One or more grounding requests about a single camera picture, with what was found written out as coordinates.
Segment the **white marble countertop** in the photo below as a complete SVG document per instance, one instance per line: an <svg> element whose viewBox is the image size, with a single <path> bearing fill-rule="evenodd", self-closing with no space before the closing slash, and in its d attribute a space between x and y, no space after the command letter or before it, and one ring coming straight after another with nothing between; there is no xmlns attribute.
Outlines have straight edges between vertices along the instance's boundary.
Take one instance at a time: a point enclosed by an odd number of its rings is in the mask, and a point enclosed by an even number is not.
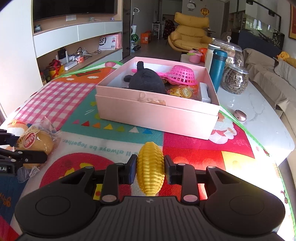
<svg viewBox="0 0 296 241"><path fill-rule="evenodd" d="M221 86L217 95L220 104L231 114L241 110L247 115L242 124L270 153L277 165L294 150L293 139L286 127L251 82L241 95L231 94Z"/></svg>

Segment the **black camera clamp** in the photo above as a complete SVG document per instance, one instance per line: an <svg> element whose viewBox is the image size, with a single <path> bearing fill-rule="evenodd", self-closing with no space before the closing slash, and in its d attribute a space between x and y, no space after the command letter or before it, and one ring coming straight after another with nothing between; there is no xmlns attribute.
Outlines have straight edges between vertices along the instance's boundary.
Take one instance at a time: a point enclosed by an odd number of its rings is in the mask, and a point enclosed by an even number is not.
<svg viewBox="0 0 296 241"><path fill-rule="evenodd" d="M21 198L15 217L19 241L200 240L283 241L276 232L283 203L273 194L215 166L195 170L165 156L168 184L181 185L175 196L119 198L119 185L132 184L137 155L95 171L84 167ZM207 200L200 200L198 183ZM93 200L96 184L101 199Z"/></svg>
<svg viewBox="0 0 296 241"><path fill-rule="evenodd" d="M0 145L15 146L19 136L0 129ZM42 164L47 160L43 151L18 150L14 152L0 148L0 176L16 176L17 170L27 163Z"/></svg>

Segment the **white canister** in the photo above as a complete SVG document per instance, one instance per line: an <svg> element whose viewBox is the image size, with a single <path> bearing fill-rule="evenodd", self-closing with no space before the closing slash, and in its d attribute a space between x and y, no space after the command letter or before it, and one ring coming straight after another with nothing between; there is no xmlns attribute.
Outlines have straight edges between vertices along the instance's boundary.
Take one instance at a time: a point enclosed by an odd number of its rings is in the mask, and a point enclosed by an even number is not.
<svg viewBox="0 0 296 241"><path fill-rule="evenodd" d="M205 67L207 68L208 72L210 72L215 49L220 49L220 47L213 44L209 44L209 46L207 47L207 54L205 56Z"/></svg>

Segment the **screw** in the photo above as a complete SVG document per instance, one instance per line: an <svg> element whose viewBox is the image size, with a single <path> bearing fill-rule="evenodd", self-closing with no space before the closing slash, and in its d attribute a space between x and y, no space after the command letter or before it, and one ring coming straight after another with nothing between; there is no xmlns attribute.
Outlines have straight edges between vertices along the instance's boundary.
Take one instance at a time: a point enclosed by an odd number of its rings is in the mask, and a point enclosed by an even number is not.
<svg viewBox="0 0 296 241"><path fill-rule="evenodd" d="M198 197L192 194L188 194L183 197L183 200L186 202L195 202L198 200Z"/></svg>
<svg viewBox="0 0 296 241"><path fill-rule="evenodd" d="M105 195L102 197L102 200L104 202L114 202L114 201L116 201L116 199L117 199L117 197L114 195Z"/></svg>

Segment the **yellow corn cob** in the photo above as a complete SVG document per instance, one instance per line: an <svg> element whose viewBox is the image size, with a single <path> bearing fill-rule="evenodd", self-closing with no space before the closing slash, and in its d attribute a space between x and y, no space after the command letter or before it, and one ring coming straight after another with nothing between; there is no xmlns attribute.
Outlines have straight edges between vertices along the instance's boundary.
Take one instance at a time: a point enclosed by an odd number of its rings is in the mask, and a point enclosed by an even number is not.
<svg viewBox="0 0 296 241"><path fill-rule="evenodd" d="M163 152L154 142L142 146L137 160L137 179L146 196L155 196L165 178Z"/></svg>

